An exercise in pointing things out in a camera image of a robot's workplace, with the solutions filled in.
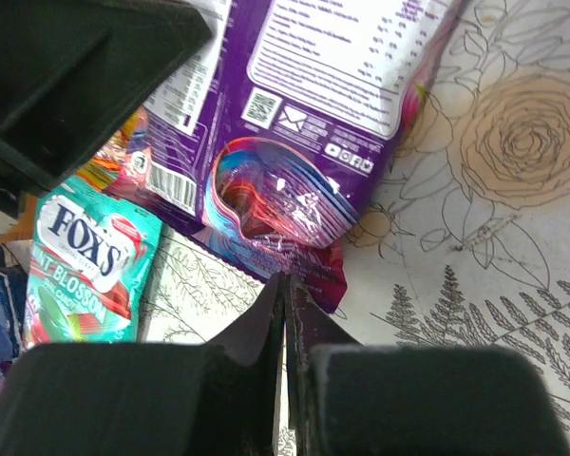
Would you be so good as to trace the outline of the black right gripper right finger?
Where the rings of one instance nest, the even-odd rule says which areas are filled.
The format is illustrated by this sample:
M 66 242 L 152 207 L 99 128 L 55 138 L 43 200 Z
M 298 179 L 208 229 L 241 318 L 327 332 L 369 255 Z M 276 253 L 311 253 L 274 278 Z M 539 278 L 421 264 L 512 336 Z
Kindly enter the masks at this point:
M 364 345 L 296 276 L 284 311 L 299 454 L 570 454 L 546 387 L 520 353 Z

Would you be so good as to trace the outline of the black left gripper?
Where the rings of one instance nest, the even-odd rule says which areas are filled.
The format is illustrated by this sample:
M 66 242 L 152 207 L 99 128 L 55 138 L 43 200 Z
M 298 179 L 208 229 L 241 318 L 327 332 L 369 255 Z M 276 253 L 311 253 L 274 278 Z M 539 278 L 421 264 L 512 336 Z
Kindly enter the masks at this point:
M 0 1 L 0 223 L 87 163 L 211 36 L 182 1 Z

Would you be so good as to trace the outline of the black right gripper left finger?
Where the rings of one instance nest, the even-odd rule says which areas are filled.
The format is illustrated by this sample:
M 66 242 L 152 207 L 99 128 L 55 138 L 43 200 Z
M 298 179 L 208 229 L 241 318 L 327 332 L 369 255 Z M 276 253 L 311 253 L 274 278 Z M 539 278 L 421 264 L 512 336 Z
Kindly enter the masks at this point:
M 50 343 L 0 392 L 0 455 L 272 455 L 284 275 L 200 345 Z

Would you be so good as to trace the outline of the orange lemon candy bag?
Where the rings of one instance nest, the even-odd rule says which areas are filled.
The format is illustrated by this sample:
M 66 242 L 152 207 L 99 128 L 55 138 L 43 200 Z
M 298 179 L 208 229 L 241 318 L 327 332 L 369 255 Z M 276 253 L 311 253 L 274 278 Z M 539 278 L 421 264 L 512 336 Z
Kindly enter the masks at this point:
M 148 124 L 148 113 L 140 107 L 77 171 L 76 176 L 95 190 L 105 192 L 120 176 L 132 169 L 133 153 L 145 147 Z

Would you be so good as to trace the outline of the teal mint candy bag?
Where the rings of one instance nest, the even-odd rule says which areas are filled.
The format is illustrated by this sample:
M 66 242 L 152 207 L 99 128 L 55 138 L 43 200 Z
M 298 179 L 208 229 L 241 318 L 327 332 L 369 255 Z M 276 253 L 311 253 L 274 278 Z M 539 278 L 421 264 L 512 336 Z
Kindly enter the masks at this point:
M 162 222 L 72 176 L 34 220 L 24 344 L 134 342 Z

